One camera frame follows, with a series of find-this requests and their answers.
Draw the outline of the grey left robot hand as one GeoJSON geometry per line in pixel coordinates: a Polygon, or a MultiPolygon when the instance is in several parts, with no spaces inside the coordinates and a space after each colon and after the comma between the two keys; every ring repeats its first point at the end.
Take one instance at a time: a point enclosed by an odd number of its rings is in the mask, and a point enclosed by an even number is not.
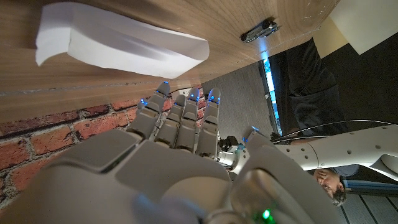
{"type": "Polygon", "coordinates": [[[218,142],[217,161],[227,170],[238,174],[249,159],[245,146],[238,142],[234,136],[220,139],[218,142]]]}

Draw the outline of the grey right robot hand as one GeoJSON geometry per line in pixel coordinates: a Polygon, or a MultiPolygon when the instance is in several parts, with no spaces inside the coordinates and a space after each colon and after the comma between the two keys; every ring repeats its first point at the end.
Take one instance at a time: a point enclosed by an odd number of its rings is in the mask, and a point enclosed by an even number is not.
{"type": "Polygon", "coordinates": [[[170,87],[142,100],[126,130],[87,139],[43,167],[2,223],[338,223],[329,197],[257,128],[232,179],[216,161],[220,91],[196,132],[199,91],[181,96],[154,132],[170,87]]]}

